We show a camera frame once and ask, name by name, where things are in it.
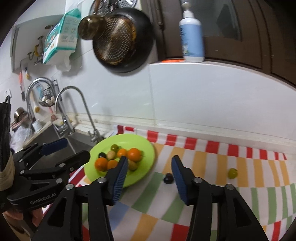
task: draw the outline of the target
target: power outlet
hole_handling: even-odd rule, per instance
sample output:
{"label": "power outlet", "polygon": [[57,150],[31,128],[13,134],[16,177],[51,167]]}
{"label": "power outlet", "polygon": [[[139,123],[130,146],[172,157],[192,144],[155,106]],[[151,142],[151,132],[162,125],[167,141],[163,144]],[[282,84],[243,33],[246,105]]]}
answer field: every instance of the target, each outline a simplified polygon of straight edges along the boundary
{"label": "power outlet", "polygon": [[9,95],[10,98],[11,98],[11,91],[10,91],[10,89],[4,91],[4,98],[6,98],[6,96],[8,96],[8,95]]}

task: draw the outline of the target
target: tissue box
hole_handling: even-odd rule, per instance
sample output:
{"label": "tissue box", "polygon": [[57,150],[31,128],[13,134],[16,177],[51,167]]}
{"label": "tissue box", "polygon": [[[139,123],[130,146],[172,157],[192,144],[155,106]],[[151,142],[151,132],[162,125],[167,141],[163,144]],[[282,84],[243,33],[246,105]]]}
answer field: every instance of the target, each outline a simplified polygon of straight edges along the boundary
{"label": "tissue box", "polygon": [[51,30],[44,42],[44,64],[69,66],[69,56],[76,49],[80,20],[81,12],[73,9]]}

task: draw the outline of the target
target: green plate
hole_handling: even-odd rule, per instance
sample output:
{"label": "green plate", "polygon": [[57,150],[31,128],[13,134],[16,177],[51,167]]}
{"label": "green plate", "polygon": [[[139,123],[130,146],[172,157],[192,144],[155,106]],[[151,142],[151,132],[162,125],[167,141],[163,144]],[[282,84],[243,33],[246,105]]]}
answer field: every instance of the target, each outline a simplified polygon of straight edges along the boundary
{"label": "green plate", "polygon": [[150,170],[155,158],[154,147],[144,137],[134,134],[120,134],[101,141],[91,149],[91,158],[89,159],[89,162],[84,165],[85,174],[91,182],[106,175],[107,172],[97,171],[94,167],[94,163],[98,159],[99,153],[104,152],[107,154],[113,144],[116,144],[120,148],[124,148],[126,150],[138,148],[143,152],[143,158],[139,162],[138,169],[135,171],[128,170],[123,184],[123,187],[125,188],[142,179]]}

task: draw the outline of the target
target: black wire basket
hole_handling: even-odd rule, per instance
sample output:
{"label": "black wire basket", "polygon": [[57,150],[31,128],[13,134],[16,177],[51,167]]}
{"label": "black wire basket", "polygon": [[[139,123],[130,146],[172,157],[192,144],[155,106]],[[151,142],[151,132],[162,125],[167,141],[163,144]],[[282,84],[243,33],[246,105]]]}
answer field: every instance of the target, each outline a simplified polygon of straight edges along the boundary
{"label": "black wire basket", "polygon": [[54,105],[55,98],[51,88],[43,90],[39,97],[39,104],[43,107],[51,107]]}

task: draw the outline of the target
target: striped tablecloth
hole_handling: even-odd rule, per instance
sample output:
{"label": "striped tablecloth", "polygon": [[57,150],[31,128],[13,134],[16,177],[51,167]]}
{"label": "striped tablecloth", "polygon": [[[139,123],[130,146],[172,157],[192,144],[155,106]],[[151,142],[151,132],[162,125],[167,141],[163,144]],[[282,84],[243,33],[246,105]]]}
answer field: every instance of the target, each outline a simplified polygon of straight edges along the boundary
{"label": "striped tablecloth", "polygon": [[[116,126],[118,134],[134,133],[153,143],[157,158],[152,170],[125,188],[120,201],[108,207],[115,241],[185,241],[192,206],[180,200],[175,183],[165,184],[170,162],[179,155],[184,166],[210,184],[233,184],[245,199],[271,241],[278,241],[296,216],[294,164],[285,154],[190,137]],[[229,168],[238,170],[228,179]],[[76,186],[90,184],[84,169],[70,180]],[[83,205],[84,241],[89,241],[87,204]],[[211,240],[216,240],[217,204],[213,204]]]}

